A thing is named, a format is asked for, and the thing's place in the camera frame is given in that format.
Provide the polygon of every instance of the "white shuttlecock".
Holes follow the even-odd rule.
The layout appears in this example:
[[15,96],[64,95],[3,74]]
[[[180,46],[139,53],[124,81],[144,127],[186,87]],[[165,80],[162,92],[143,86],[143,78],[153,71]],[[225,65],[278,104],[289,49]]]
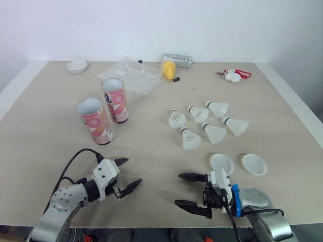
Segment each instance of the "white shuttlecock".
[[171,110],[171,117],[169,120],[169,125],[175,129],[175,128],[181,128],[186,124],[186,116],[183,115],[180,112],[177,112],[176,109]]
[[221,142],[227,135],[227,129],[209,125],[208,123],[202,123],[202,129],[206,132],[211,144],[217,144]]
[[189,106],[188,111],[193,116],[196,124],[204,122],[210,115],[210,111],[207,108]]
[[229,117],[224,117],[222,123],[227,125],[235,136],[241,135],[249,126],[247,120],[236,120]]
[[213,112],[215,117],[223,117],[229,108],[229,104],[227,102],[216,103],[208,101],[205,103],[205,106]]
[[195,149],[202,142],[202,137],[200,135],[189,131],[186,127],[181,128],[181,133],[183,136],[183,148],[185,150]]
[[224,74],[224,79],[232,83],[240,82],[241,76],[238,73],[235,73],[234,71],[235,70],[231,70]]

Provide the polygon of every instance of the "white plate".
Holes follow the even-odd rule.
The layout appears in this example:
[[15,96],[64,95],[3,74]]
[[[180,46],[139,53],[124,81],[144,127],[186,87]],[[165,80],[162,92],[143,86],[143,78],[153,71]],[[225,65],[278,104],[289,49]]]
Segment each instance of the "white plate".
[[71,73],[80,73],[86,70],[87,62],[82,60],[74,60],[72,62],[68,62],[65,68]]
[[252,175],[265,175],[267,164],[260,156],[247,154],[242,157],[243,168]]
[[211,157],[210,165],[212,170],[223,168],[227,175],[231,175],[234,171],[233,161],[224,154],[214,154]]

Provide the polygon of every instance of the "yellow object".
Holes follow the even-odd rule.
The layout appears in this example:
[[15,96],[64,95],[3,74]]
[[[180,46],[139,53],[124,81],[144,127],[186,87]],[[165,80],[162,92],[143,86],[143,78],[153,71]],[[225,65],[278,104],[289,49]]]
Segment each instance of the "yellow object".
[[163,75],[167,78],[167,80],[171,81],[174,79],[176,64],[172,61],[163,62],[161,65],[161,69],[163,71]]

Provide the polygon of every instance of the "red lanyard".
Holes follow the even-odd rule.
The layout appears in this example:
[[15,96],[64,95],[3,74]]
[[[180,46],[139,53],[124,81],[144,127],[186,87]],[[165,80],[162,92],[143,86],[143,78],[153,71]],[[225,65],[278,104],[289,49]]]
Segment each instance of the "red lanyard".
[[245,71],[242,71],[242,70],[234,70],[235,73],[238,73],[241,78],[243,79],[247,79],[249,77],[251,77],[251,73],[250,72],[245,72]]

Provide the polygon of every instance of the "tabletop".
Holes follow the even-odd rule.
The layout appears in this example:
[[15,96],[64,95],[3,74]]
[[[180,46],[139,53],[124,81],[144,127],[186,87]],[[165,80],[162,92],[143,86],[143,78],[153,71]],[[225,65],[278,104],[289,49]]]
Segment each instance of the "tabletop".
[[[323,221],[323,194],[319,192],[323,149],[255,64],[194,63],[190,69],[178,68],[181,80],[177,83],[162,84],[146,96],[127,93],[129,120],[121,125],[111,122],[114,140],[99,146],[77,116],[75,105],[86,97],[104,102],[102,80],[96,75],[113,63],[90,62],[79,74],[67,72],[66,63],[47,63],[0,120],[0,192],[5,195],[0,198],[0,224],[33,226],[64,166],[85,147],[105,158],[129,158],[120,167],[118,183],[143,181],[121,200],[109,196],[89,204],[72,220],[75,227],[230,226],[220,210],[213,209],[209,220],[174,205],[175,199],[202,203],[204,184],[181,180],[177,174],[210,172],[209,159],[214,153],[226,154],[234,161],[232,184],[266,192],[273,205],[285,211],[289,223]],[[214,74],[227,68],[249,71],[252,77],[232,84]],[[228,116],[250,121],[247,131],[210,144],[187,111],[188,106],[203,107],[206,101],[228,102]],[[168,126],[172,108],[184,113],[187,127],[202,136],[197,149],[184,150],[179,130]],[[207,121],[222,126],[214,116]],[[267,174],[248,174],[239,159],[244,153],[261,156],[267,162]],[[67,175],[90,177],[95,166],[95,157],[84,153]],[[237,224],[250,226],[246,218],[238,218]]]

